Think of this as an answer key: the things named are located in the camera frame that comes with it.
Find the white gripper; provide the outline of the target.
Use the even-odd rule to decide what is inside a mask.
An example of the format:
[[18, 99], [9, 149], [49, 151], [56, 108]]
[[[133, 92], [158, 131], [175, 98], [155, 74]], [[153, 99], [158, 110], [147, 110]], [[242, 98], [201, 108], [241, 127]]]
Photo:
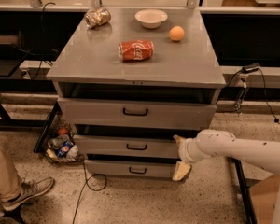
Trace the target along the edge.
[[180, 181], [191, 170], [191, 164], [201, 161], [203, 157], [202, 152], [197, 147], [195, 139], [185, 138], [177, 134], [175, 134], [173, 138], [178, 145], [178, 154], [182, 161], [176, 163], [172, 179], [174, 181]]

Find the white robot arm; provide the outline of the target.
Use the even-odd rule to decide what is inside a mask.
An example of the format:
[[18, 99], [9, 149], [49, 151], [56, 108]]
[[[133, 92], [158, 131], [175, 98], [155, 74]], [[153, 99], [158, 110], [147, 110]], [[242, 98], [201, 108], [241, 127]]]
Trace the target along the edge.
[[[233, 133], [206, 129], [195, 138], [174, 136], [180, 161], [176, 163], [172, 179], [180, 181], [191, 165], [216, 156], [244, 161], [280, 176], [280, 142], [236, 138]], [[280, 224], [280, 186], [272, 224]]]

